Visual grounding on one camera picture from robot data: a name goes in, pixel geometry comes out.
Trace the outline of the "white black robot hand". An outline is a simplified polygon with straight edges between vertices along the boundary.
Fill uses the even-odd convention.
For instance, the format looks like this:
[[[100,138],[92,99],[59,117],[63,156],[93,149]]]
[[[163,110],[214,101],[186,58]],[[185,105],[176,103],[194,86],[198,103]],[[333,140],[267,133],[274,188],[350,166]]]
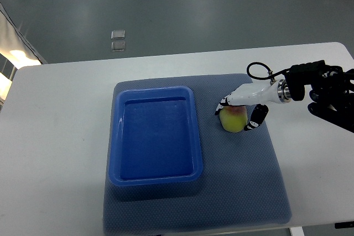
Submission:
[[[268,83],[245,83],[220,100],[215,110],[219,116],[220,110],[226,106],[245,106],[248,121],[243,130],[248,131],[258,128],[268,114],[266,103],[280,103],[279,88],[281,82],[270,85]]]

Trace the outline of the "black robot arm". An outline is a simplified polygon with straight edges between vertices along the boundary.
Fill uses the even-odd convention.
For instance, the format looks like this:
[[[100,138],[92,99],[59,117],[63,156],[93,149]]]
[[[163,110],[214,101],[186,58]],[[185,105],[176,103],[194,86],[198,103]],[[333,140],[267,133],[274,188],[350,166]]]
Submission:
[[[353,132],[353,69],[344,71],[340,66],[330,66],[320,60],[293,65],[276,73],[262,62],[252,62],[246,72],[255,80],[269,80],[282,102],[302,101],[305,86],[311,86],[309,112]]]

